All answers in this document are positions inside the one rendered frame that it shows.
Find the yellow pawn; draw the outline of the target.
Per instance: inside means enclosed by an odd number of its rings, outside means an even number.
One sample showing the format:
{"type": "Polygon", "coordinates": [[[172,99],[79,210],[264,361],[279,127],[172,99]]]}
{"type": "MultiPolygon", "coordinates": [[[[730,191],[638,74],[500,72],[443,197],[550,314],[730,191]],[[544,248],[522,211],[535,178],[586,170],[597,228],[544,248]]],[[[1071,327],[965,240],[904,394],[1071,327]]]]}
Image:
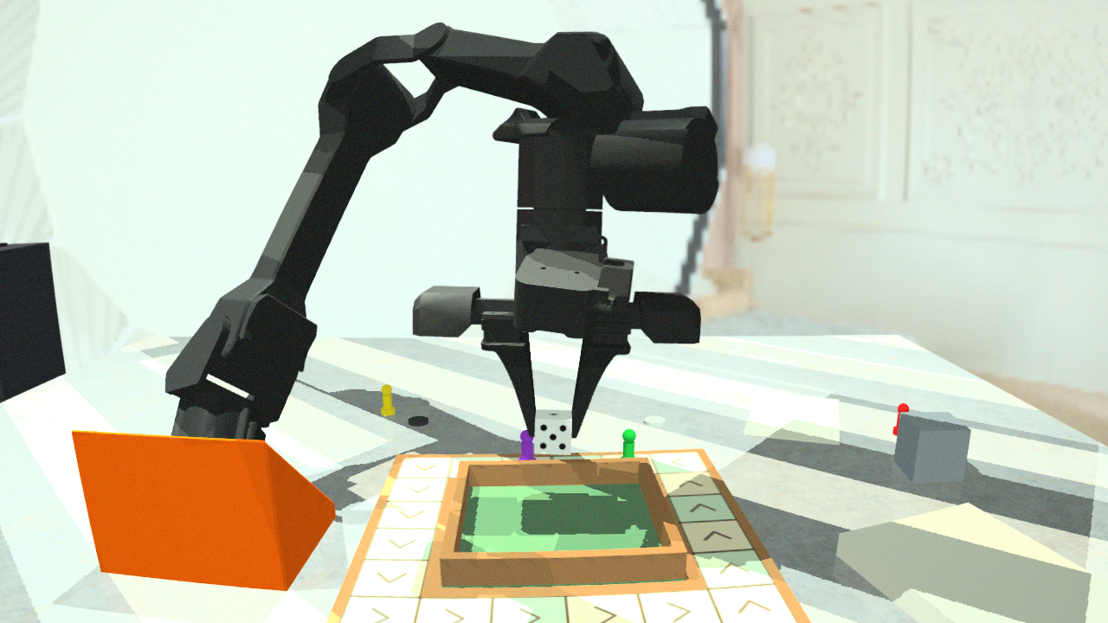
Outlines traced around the yellow pawn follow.
{"type": "Polygon", "coordinates": [[[381,408],[381,413],[383,415],[396,413],[396,408],[392,407],[392,395],[390,385],[383,385],[383,408],[381,408]]]}

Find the purple pawn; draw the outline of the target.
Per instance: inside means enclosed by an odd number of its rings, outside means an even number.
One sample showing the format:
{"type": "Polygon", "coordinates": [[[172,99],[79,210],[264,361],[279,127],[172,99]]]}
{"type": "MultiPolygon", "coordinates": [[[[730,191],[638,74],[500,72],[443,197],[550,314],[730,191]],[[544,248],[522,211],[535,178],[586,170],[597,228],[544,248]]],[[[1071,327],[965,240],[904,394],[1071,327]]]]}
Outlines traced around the purple pawn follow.
{"type": "Polygon", "coordinates": [[[529,431],[524,430],[521,433],[521,459],[519,460],[537,460],[531,456],[531,441],[532,437],[529,437],[529,431]]]}

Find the green game pawn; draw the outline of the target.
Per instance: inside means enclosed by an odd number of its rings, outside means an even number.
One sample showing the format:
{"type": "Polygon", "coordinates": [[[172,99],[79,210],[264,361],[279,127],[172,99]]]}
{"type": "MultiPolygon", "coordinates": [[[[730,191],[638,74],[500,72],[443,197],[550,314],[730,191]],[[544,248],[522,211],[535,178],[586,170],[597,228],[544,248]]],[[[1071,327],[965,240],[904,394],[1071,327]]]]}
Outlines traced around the green game pawn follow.
{"type": "Polygon", "coordinates": [[[622,433],[622,438],[624,438],[624,457],[620,457],[620,459],[634,457],[635,456],[634,440],[636,438],[635,431],[633,429],[627,429],[626,431],[624,431],[624,433],[622,433]]]}

